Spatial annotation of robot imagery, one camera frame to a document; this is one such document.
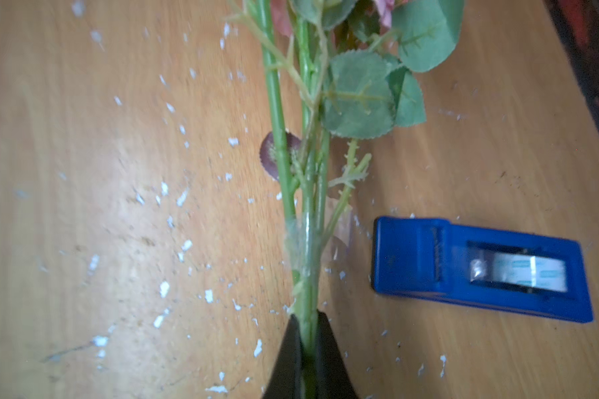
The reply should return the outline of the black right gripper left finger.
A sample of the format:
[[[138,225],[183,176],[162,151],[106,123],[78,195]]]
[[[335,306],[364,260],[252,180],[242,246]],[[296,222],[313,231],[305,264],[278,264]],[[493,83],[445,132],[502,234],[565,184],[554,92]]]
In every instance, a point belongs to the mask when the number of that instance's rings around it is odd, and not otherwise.
[[[302,397],[302,342],[297,317],[291,315],[281,341],[276,363],[263,394],[264,399]]]

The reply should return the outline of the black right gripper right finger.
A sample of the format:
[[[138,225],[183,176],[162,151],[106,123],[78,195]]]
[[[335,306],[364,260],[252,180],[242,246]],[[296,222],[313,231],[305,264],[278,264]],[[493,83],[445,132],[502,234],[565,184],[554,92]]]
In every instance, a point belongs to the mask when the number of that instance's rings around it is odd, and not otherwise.
[[[323,312],[318,312],[314,365],[316,398],[359,399],[344,365],[329,319]]]

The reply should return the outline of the clear tape roll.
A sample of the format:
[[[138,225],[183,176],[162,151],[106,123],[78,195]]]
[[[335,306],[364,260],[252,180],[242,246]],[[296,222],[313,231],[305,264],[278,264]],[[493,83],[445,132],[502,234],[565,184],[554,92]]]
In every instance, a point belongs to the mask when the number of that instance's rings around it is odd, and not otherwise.
[[[469,272],[472,283],[567,292],[566,264],[559,259],[479,250],[469,262]]]

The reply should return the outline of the pink artificial flower bouquet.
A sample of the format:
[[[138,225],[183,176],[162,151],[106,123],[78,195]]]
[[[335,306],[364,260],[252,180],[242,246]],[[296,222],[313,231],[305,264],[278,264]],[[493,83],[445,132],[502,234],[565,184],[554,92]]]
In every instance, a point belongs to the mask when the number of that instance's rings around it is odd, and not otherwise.
[[[234,1],[260,43],[271,132],[260,161],[279,183],[284,249],[302,342],[302,397],[316,398],[322,256],[371,155],[359,143],[424,123],[416,75],[443,63],[461,1]]]

